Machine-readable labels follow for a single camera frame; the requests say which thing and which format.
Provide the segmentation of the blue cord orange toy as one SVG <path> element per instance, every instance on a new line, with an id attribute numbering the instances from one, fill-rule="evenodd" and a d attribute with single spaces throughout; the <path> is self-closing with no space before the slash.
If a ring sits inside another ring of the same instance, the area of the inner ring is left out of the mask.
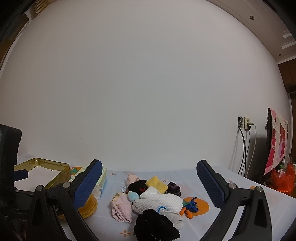
<path id="1" fill-rule="evenodd" d="M 185 198 L 183 200 L 183 207 L 180 211 L 181 216 L 186 216 L 189 219 L 192 219 L 194 214 L 199 211 L 197 202 L 196 202 L 196 197 L 193 197 L 191 199 Z"/>

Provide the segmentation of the pink cream cloth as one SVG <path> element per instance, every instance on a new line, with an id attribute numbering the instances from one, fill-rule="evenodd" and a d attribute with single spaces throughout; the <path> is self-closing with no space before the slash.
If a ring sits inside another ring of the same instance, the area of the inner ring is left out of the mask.
<path id="1" fill-rule="evenodd" d="M 111 214 L 118 222 L 132 223 L 132 202 L 128 200 L 128 195 L 117 192 L 112 198 Z"/>

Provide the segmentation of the dark purple scrunchie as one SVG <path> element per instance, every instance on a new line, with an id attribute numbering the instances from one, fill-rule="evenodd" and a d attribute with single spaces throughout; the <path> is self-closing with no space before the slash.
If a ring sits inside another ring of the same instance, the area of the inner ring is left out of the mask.
<path id="1" fill-rule="evenodd" d="M 175 182 L 170 182 L 168 184 L 168 188 L 166 190 L 166 193 L 181 197 L 181 188 L 180 188 L 180 186 L 177 186 L 177 184 L 175 184 Z"/>

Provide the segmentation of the small pink plush toy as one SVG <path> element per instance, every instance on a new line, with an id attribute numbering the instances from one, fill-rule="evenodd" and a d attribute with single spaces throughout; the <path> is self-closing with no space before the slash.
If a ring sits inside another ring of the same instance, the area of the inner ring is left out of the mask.
<path id="1" fill-rule="evenodd" d="M 128 176 L 127 176 L 127 187 L 129 186 L 129 185 L 131 185 L 132 183 L 134 183 L 134 182 L 136 182 L 136 181 L 139 181 L 140 180 L 140 178 L 138 178 L 137 177 L 137 175 L 135 175 L 135 174 L 128 174 Z"/>

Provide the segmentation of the light blue soft ball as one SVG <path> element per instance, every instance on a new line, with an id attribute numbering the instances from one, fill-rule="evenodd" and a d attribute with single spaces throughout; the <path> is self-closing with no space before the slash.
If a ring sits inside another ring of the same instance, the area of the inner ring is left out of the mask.
<path id="1" fill-rule="evenodd" d="M 134 201 L 136 201 L 137 199 L 139 199 L 139 195 L 138 195 L 136 192 L 129 191 L 127 195 L 128 195 L 128 200 L 129 200 L 130 202 L 134 202 Z"/>

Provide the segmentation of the white sock with blue band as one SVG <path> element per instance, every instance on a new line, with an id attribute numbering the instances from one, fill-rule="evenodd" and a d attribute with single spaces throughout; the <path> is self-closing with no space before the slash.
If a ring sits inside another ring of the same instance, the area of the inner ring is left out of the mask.
<path id="1" fill-rule="evenodd" d="M 158 207 L 157 213 L 168 218 L 173 223 L 173 226 L 178 230 L 184 226 L 184 220 L 179 213 L 167 211 L 163 206 Z"/>

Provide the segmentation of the black wristband red logo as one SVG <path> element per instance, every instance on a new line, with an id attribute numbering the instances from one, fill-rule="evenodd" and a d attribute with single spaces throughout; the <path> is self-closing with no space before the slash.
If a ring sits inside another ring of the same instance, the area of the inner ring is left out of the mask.
<path id="1" fill-rule="evenodd" d="M 128 191 L 132 191 L 138 194 L 140 196 L 143 192 L 147 190 L 147 185 L 146 185 L 147 180 L 138 180 L 133 183 L 131 183 L 128 186 Z"/>

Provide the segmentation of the yellow cloth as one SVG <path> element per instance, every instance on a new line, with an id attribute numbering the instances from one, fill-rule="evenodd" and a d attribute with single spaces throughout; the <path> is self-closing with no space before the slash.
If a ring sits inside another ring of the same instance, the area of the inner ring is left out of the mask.
<path id="1" fill-rule="evenodd" d="M 146 181 L 147 187 L 156 188 L 161 194 L 164 194 L 168 190 L 168 186 L 158 179 L 157 176 L 152 177 L 150 180 Z"/>

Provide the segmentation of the white waffle textured cloth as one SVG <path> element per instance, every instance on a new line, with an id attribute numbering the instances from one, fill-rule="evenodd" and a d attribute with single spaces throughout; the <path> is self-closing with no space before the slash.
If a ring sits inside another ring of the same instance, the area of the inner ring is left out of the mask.
<path id="1" fill-rule="evenodd" d="M 157 211 L 160 207 L 165 211 L 179 213 L 183 208 L 183 200 L 174 194 L 161 194 L 158 189 L 151 186 L 132 202 L 132 210 L 138 214 L 148 209 Z"/>

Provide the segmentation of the black knitted cloth white dots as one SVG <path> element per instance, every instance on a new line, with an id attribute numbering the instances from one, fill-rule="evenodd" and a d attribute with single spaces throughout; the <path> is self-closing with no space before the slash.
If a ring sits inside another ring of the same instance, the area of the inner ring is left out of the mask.
<path id="1" fill-rule="evenodd" d="M 138 241 L 169 241 L 181 237 L 173 223 L 153 209 L 143 211 L 137 216 L 133 232 Z"/>

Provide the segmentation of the round yellow tin pink lid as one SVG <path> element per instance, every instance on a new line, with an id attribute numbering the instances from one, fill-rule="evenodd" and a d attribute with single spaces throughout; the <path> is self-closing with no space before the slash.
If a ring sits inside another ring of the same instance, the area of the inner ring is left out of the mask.
<path id="1" fill-rule="evenodd" d="M 85 205 L 78 208 L 78 212 L 81 214 L 83 219 L 89 218 L 92 216 L 97 209 L 97 199 L 93 194 L 89 196 Z"/>

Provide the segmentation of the orange plastic bag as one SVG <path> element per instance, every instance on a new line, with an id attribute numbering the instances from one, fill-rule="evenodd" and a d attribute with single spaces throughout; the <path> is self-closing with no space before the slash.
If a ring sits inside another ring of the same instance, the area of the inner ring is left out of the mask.
<path id="1" fill-rule="evenodd" d="M 271 177 L 268 187 L 283 194 L 292 195 L 294 189 L 295 171 L 292 164 L 287 165 L 286 171 L 277 172 L 275 169 L 271 171 Z"/>

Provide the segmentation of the pink patchwork cloth on monitor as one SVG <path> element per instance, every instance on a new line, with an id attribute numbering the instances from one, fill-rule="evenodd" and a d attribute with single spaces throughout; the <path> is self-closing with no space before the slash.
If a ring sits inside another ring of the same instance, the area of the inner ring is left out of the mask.
<path id="1" fill-rule="evenodd" d="M 272 108 L 267 111 L 267 163 L 264 175 L 271 172 L 285 157 L 287 151 L 288 120 Z"/>

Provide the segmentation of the yellow fringed curtain valance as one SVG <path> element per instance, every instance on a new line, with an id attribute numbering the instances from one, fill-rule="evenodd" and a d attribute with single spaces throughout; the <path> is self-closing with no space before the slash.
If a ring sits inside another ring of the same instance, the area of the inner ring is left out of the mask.
<path id="1" fill-rule="evenodd" d="M 31 6 L 30 6 L 30 13 L 31 13 L 31 18 L 35 19 L 38 15 L 41 14 L 43 10 L 47 6 L 49 6 L 50 3 L 48 0 L 36 0 Z"/>

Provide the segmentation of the wall power socket with plugs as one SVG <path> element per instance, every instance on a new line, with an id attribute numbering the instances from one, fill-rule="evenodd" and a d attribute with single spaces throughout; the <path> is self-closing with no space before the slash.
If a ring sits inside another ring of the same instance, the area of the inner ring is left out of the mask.
<path id="1" fill-rule="evenodd" d="M 245 131 L 249 131 L 250 130 L 250 118 L 238 117 L 238 127 L 244 128 Z"/>

